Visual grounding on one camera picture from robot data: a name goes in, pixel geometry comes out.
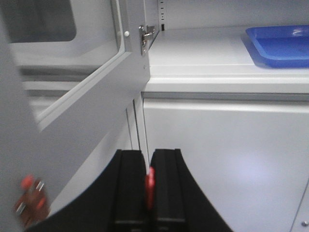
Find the metal screw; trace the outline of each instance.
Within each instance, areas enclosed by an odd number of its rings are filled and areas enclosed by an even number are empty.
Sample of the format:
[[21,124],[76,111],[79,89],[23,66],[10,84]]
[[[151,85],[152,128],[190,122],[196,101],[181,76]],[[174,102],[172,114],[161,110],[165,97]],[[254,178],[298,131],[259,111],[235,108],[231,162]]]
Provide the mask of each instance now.
[[124,35],[125,35],[126,37],[129,37],[130,32],[129,32],[129,31],[125,31]]
[[44,185],[45,185],[45,183],[43,181],[40,181],[35,189],[38,189],[39,192],[41,192],[41,190],[44,187]]
[[23,211],[25,210],[25,208],[26,208],[26,204],[23,203],[23,202],[20,203],[19,207],[16,209],[16,214],[18,216],[20,216],[23,213]]
[[308,222],[308,221],[302,221],[302,222],[301,222],[301,225],[302,225],[303,227],[307,227],[307,226],[309,226],[309,222]]

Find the cabinet panel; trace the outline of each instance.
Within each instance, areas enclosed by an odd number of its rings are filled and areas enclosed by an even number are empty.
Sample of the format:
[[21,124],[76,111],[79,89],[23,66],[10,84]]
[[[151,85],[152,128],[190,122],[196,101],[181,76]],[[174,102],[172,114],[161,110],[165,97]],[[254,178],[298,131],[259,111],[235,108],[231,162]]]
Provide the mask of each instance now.
[[149,154],[180,148],[235,232],[291,229],[309,176],[307,103],[145,99],[144,113]]
[[301,202],[297,217],[292,228],[292,232],[307,232],[309,231],[309,187],[307,185],[306,192],[304,193],[303,200]]
[[83,193],[102,173],[117,149],[132,149],[131,130],[126,112],[118,118],[113,128],[104,136],[71,180],[51,204],[51,213],[56,213]]

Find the blue tray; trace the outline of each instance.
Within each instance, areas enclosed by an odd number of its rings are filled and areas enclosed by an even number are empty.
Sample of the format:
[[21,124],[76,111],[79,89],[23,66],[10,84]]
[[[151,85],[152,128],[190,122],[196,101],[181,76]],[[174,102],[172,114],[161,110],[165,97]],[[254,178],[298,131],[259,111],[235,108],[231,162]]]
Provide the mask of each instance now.
[[309,25],[249,28],[246,32],[266,65],[309,67]]

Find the door hinge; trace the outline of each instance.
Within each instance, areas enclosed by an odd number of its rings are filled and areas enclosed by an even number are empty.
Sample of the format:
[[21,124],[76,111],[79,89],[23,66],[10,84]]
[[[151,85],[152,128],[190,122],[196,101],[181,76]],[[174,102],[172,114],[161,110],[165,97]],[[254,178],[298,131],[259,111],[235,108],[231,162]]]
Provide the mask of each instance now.
[[148,50],[148,41],[152,40],[154,38],[155,33],[155,27],[154,26],[145,26],[140,25],[140,53],[142,56],[144,56],[147,53]]

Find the glass door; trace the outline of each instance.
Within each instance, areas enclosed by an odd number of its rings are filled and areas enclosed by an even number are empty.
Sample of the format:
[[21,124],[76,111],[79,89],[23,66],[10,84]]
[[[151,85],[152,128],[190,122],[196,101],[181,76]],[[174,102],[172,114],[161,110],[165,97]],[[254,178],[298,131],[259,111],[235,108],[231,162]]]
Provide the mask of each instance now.
[[[149,60],[143,0],[0,2],[0,231],[18,232],[20,180],[44,179],[52,203],[140,94]],[[28,98],[51,105],[35,119]]]
[[1,0],[0,7],[38,120],[46,108],[125,51],[118,1]]

